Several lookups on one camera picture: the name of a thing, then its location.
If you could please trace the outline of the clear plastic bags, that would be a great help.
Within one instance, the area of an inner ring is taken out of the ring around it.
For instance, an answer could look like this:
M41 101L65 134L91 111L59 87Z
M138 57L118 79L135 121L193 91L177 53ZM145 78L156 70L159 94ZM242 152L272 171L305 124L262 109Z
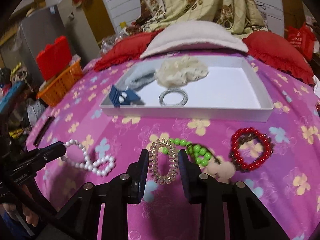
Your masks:
M122 29L119 34L114 34L108 37L103 38L99 43L98 46L100 48L99 55L103 56L107 54L116 43L123 40L124 38L128 37L129 34L126 31L126 28Z

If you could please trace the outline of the white fleece pillow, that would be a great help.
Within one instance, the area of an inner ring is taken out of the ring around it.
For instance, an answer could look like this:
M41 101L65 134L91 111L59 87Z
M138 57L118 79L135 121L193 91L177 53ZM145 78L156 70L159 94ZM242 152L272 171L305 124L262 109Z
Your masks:
M186 21L170 25L157 34L140 58L178 50L220 48L248 52L244 42L223 26L209 21Z

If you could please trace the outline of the black smartphone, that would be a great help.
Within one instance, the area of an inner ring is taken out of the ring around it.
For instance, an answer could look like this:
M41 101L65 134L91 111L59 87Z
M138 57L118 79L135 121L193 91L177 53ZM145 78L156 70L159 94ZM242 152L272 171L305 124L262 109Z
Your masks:
M55 120L54 116L49 116L46 120L46 122L43 124L42 128L40 129L37 137L35 138L33 145L35 147L38 147L43 136L45 135L46 131L49 129L50 125L52 124L52 122Z

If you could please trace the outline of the red ruffled pillow left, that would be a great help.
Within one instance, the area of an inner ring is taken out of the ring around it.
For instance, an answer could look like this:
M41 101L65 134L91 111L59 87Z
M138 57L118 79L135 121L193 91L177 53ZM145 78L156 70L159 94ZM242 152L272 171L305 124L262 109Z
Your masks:
M162 31L163 29L159 29L151 33L138 33L120 40L96 62L94 71L99 72L130 60L139 59L151 41Z

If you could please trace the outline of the pink floral bed sheet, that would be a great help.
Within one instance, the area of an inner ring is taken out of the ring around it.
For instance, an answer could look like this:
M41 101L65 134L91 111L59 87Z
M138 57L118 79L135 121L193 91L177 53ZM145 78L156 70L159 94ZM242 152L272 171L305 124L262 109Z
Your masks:
M274 150L258 169L234 172L232 181L243 181L267 207L290 239L308 239L319 224L319 98L313 89L295 78L247 57L271 96L274 110L265 123L209 119L148 119L135 116L106 116L100 104L110 88L133 65L126 62L101 72L94 62L84 68L84 77L54 108L48 108L27 139L33 142L49 116L55 120L40 147L56 141L78 140L92 160L114 157L115 167L106 176L72 166L83 160L81 149L71 146L69 162L48 163L36 177L42 194L60 209L85 182L102 184L126 171L142 149L158 139L170 140L183 149L195 143L191 158L201 170L221 178L230 168L231 137L240 128L252 126L265 133Z

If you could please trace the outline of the orange plastic basket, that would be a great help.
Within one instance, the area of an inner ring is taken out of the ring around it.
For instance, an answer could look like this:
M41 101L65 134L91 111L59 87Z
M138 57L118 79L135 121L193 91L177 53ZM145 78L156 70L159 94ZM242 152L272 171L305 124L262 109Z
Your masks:
M72 87L83 77L80 60L67 67L44 89L37 93L36 98L44 101L48 106L54 107L65 97Z

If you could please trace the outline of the white shallow tray box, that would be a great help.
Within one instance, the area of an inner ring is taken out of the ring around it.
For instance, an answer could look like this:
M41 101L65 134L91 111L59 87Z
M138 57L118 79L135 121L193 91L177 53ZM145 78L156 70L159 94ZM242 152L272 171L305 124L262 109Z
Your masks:
M144 105L114 107L108 96L100 107L106 115L153 118L195 118L266 122L274 106L266 87L244 57L197 55L208 66L208 75L183 87L184 106L161 106L166 89L156 81L136 93Z

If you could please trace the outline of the blue hair claw clip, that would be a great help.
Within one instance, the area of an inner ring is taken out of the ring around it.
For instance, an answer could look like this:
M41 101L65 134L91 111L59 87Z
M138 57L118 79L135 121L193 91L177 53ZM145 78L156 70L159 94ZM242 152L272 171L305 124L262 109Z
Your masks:
M120 106L129 105L144 105L145 103L141 100L141 97L131 89L119 90L113 85L109 93L109 99L111 100L114 107L119 108Z

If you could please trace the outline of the cream lace scrunchie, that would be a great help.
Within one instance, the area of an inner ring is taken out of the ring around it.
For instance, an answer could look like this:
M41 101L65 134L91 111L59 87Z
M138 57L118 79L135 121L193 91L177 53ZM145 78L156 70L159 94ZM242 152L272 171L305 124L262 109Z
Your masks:
M175 88L205 78L208 73L208 66L196 57L182 56L165 60L154 77L160 86Z

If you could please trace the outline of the light blue fluffy scrunchie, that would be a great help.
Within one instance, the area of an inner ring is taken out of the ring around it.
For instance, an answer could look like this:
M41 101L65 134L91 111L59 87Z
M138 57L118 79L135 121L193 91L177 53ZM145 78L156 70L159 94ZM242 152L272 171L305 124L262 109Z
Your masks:
M139 67L136 68L130 76L125 80L125 86L128 89L139 90L142 87L152 83L155 80L154 67Z

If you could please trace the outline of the red shopping bag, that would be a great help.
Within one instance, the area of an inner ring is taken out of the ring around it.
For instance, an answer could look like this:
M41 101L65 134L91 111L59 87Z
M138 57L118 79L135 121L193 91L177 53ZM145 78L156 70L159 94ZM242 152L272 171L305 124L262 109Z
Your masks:
M307 61L312 60L316 36L305 22L299 29L289 26L286 39Z

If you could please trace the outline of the silver mesh bangle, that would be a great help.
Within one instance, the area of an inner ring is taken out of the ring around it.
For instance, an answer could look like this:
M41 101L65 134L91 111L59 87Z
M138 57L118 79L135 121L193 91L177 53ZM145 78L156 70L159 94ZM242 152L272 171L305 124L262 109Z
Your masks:
M162 92L158 100L161 106L184 106L188 102L188 94L181 88L170 88Z

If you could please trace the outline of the grey refrigerator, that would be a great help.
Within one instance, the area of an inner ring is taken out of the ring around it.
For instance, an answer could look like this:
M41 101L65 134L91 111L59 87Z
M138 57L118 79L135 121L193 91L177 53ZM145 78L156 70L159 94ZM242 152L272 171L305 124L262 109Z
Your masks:
M21 44L18 45L18 52L34 85L40 86L45 81L36 62L38 53L44 50L46 45L53 44L60 36L67 37L73 55L74 49L68 39L57 5L35 10L20 22Z

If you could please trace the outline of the red ruffled pillow right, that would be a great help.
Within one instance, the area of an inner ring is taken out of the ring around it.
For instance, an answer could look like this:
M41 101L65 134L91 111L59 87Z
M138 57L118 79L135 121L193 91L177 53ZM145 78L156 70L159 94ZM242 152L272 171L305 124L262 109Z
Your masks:
M242 41L248 54L264 64L313 87L313 71L303 55L283 37L269 31L254 31Z

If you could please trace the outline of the red ruffled pillow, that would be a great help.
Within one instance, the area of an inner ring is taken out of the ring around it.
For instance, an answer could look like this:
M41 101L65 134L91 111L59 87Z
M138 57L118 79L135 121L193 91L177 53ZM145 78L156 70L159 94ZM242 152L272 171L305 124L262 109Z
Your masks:
M151 41L162 31L163 29L159 29L151 33L138 33L120 40L96 62L94 71L99 72L130 60L139 59Z
M254 31L242 41L248 54L264 64L313 87L313 71L303 55L283 37L269 31Z

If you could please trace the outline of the red box in basket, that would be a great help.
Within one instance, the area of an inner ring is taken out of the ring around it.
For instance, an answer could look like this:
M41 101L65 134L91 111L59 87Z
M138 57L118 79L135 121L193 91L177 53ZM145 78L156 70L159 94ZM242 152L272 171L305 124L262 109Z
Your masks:
M46 45L36 57L37 65L45 81L63 71L72 59L67 37L58 37L53 44Z

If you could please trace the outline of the floral beige blanket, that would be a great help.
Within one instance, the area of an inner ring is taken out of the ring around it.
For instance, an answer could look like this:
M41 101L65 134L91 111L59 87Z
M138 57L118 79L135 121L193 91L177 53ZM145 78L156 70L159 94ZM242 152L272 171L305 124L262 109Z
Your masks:
M217 23L239 38L267 30L254 0L140 0L141 15L133 28L143 32L164 29L184 21Z

